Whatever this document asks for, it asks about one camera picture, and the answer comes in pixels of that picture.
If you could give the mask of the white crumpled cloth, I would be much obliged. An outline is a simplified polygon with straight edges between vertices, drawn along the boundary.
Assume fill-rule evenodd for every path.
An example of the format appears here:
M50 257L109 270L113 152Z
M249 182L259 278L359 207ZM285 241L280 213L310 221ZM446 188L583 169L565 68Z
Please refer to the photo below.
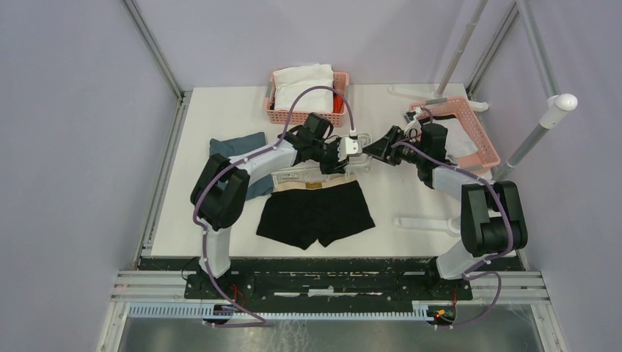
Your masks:
M333 87L334 71L331 65L288 67L273 73L275 85L274 110L288 111L297 97L306 89L316 86ZM333 92L315 89L305 94L294 111L332 113Z

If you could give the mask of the light grey underwear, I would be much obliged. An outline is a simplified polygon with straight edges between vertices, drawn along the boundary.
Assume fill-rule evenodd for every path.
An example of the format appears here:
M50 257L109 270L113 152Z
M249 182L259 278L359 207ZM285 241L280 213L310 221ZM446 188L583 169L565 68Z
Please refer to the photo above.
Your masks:
M456 118L442 120L439 124L447 129L445 148L448 155L453 158L463 158L478 153L477 145Z

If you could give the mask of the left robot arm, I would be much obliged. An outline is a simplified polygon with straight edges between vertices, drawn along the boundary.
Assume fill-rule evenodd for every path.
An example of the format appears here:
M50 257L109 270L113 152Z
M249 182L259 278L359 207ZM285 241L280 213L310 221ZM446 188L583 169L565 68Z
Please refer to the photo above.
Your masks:
M318 163L325 175L343 173L355 139L333 135L333 125L316 113L301 125L285 129L277 140L233 157L210 156L191 192L192 221L201 229L199 270L202 287L213 298L230 291L230 237L243 213L248 190L259 179L306 161Z

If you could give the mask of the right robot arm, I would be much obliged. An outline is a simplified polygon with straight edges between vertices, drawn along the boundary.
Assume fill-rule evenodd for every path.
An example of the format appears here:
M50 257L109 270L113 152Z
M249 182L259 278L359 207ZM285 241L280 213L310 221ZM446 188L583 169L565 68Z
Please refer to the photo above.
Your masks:
M423 282L425 293L442 299L453 290L454 279L468 279L473 271L527 244L528 234L518 187L511 181L493 182L447 159L448 130L443 125L422 126L410 139L398 126L363 152L391 166L414 164L427 187L459 201L458 242L433 262L433 273Z

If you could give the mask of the pink basket with white cloth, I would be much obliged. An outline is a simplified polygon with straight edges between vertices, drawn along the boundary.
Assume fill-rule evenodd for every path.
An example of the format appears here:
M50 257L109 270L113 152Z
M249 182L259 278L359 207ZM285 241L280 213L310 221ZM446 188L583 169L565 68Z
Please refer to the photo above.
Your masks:
M345 95L350 83L349 74L346 72L334 72L333 74L333 88L338 92ZM265 113L268 119L273 124L284 125L288 110L274 110L274 96L276 89L274 87L274 76L271 75L268 83L268 89L266 90L266 96L264 101ZM325 113L321 114L322 117L328 119L334 127L343 126L344 122L349 120L348 108L345 106L343 100L341 102L340 110L337 113ZM310 113L307 111L294 111L290 118L291 125L303 125Z

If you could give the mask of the metal drying rack stand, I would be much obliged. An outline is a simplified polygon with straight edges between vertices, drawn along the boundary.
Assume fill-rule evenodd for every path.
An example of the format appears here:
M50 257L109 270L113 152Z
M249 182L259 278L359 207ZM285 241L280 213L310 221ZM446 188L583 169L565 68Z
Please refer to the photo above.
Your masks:
M446 69L441 83L435 92L423 92L416 90L406 90L401 95L405 98L413 98L421 100L424 103L445 103L444 90L448 85L457 64L462 57L464 50L479 23L483 11L488 4L487 1L479 1L473 13L472 18L466 25L464 34L453 57ZM543 42L543 38L539 31L534 12L529 1L512 1L504 14L499 26L495 30L491 41L486 46L482 56L478 60L475 69L470 76L466 85L466 95L473 98L486 77L491 64L497 57L502 44L511 33L514 25L521 20L526 31L527 40L533 54L536 68L541 83L546 93L547 111L540 118L538 124L533 131L525 138L520 146L513 152L509 159L500 167L498 171L493 172L494 180L504 180L511 172L522 162L524 157L542 140L542 138L553 129L569 112L575 110L578 105L578 99L572 94L563 94L560 92L557 79L549 60L549 55Z

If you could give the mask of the pink basket with underwear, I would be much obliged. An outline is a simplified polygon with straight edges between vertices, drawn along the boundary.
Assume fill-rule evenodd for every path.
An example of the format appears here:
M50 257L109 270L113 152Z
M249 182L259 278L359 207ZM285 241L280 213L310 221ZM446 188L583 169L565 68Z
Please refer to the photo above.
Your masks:
M448 155L453 163L458 164L462 169L479 175L489 172L492 167L500 164L497 151L466 98L454 96L413 103L409 106L409 111L414 111L416 108L421 108L425 113L419 118L421 124L429 121L427 111L431 111L433 122L438 124L442 120L456 118L477 145L479 149L477 154L463 158L453 158Z

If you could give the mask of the folded blue-grey cloth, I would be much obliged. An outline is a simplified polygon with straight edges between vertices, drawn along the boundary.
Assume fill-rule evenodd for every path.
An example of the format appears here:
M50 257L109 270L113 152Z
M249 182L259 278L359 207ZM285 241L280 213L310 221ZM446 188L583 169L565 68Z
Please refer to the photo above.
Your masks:
M209 142L209 156L220 154L225 158L250 153L257 148L266 146L266 135L257 132L228 140L211 139ZM251 184L246 192L246 201L271 194L274 190L274 182L271 175L262 177Z

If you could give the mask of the white clip hanger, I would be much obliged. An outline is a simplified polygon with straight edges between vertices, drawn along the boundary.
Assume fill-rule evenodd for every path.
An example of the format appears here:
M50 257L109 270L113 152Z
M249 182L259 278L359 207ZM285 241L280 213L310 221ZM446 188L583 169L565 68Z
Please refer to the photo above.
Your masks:
M372 158L364 153L353 155L349 158L349 164L345 166L343 174L331 175L322 174L318 162L305 161L272 173L274 191L313 190L349 183L356 180L357 176L370 171L371 160Z

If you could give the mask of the black underwear beige waistband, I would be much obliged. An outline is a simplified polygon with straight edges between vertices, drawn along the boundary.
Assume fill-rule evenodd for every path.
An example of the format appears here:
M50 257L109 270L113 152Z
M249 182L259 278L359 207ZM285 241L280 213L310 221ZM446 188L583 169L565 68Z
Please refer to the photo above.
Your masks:
M256 235L306 250L323 247L376 226L358 181L328 188L273 193L264 206Z

